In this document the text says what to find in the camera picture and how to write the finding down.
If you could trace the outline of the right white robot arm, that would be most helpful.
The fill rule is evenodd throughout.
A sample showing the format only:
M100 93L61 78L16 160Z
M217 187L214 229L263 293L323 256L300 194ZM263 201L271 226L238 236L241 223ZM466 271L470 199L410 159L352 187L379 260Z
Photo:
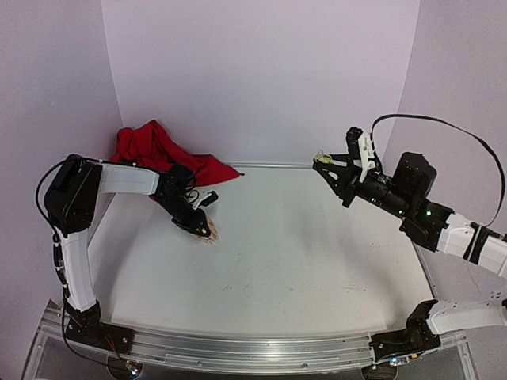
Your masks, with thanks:
M423 155L405 152L392 177L374 169L363 174L347 154L319 154L313 168L344 207L359 197L399 218L400 231L415 245L506 276L506 236L428 200L436 170ZM395 365L400 359L438 348L444 333L505 325L505 291L495 291L484 302L431 299L415 307L403 329L376 333L369 346L376 363Z

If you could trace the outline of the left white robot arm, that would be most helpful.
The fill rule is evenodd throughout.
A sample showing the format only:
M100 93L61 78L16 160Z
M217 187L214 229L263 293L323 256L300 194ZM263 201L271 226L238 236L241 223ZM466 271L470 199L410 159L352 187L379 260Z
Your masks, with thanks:
M214 191L197 192L195 173L182 164L161 171L72 154L45 176L52 181L45 195L35 201L53 231L53 262L63 290L63 313L69 317L63 338L126 354L134 332L102 321L91 279L88 239L98 196L149 196L169 214L172 223L205 241L212 241L215 232L204 208L219 196Z

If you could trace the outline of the yellow nail polish bottle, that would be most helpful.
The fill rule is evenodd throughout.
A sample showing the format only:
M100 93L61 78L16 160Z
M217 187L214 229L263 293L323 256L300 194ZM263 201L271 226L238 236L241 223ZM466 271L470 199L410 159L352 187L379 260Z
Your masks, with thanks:
M313 158L314 163L332 164L333 161L333 158L323 150L319 150Z

